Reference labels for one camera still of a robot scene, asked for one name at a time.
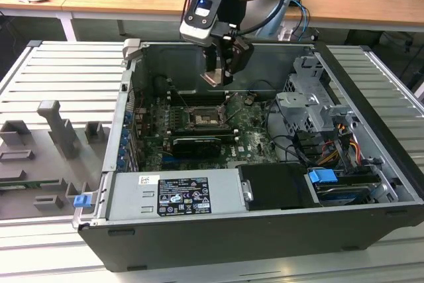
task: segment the blue latch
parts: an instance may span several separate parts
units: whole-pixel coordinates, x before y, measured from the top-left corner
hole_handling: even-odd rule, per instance
[[[74,199],[75,208],[89,208],[91,207],[92,195],[78,195]]]
[[[339,180],[332,169],[314,169],[309,174],[309,178],[315,182],[338,182]]]

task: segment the warning label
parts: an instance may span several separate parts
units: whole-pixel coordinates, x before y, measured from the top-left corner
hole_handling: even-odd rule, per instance
[[[207,178],[160,179],[158,215],[194,215],[211,213]]]

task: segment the aluminum profile table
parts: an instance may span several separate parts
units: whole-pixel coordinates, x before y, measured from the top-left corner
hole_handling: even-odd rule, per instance
[[[20,107],[16,105],[15,112],[11,108],[3,108],[1,118],[8,119],[9,116],[17,116],[16,114],[28,115],[28,119],[32,121],[29,125],[43,128],[44,122],[37,119],[32,106],[25,103],[37,104],[44,97],[58,98],[63,101],[62,105],[65,105],[65,101],[71,102],[63,112],[72,113],[76,125],[83,125],[84,120],[87,120],[83,115],[113,114],[112,104],[105,103],[114,103],[116,100],[119,80],[111,78],[98,82],[98,76],[119,75],[122,72],[118,54],[105,54],[120,52],[121,46],[121,43],[116,42],[43,42],[38,48],[27,48],[0,85],[0,106],[6,107],[8,102],[24,104]],[[363,52],[359,47],[339,46],[331,46],[330,50],[347,68],[363,94],[404,143],[416,162],[420,162],[418,154],[424,150],[418,149],[419,143],[411,141],[422,138],[418,133],[424,126],[423,110],[413,99],[412,93],[371,52]],[[97,53],[90,58],[89,52]],[[27,77],[27,74],[38,74],[40,77]],[[424,281],[424,223],[418,227],[398,229],[365,251],[112,273],[104,268],[72,228],[71,219],[72,216],[0,221],[2,282],[56,283],[85,280],[198,283],[199,278],[204,283]]]
[[[88,121],[110,126],[122,72],[123,42],[50,42],[25,48],[0,83],[0,125],[23,120],[47,129],[36,113],[43,99],[60,102],[62,118],[74,128]]]

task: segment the white label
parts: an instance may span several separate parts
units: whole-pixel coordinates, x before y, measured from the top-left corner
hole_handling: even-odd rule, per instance
[[[160,175],[145,175],[138,177],[139,185],[157,185],[160,179]]]
[[[0,190],[16,190],[16,189],[26,189],[25,186],[3,186],[0,187]]]
[[[197,204],[197,208],[202,209],[202,208],[209,208],[210,205],[209,203],[198,203]]]

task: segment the metal case frame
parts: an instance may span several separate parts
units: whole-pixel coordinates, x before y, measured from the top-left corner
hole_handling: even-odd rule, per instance
[[[278,42],[266,44],[287,46]],[[116,159],[113,139],[119,135],[114,132],[122,127],[122,123],[114,121],[97,215],[78,229],[108,270],[150,270],[356,251],[366,249],[394,229],[418,225],[424,220],[424,175],[328,48],[322,44],[310,48],[331,79],[351,99],[355,112],[366,123],[367,131],[379,141],[387,158],[393,160],[397,172],[405,176],[404,181],[416,191],[414,201],[261,211],[220,218],[211,215],[185,217],[184,220],[169,217],[149,222],[141,219],[108,221],[106,211],[113,197],[115,173],[113,165],[107,161]],[[134,61],[131,69],[131,72],[135,70]],[[128,92],[121,92],[120,97],[121,94],[122,100],[126,100]],[[115,118],[123,116],[124,111],[125,105],[118,103]]]

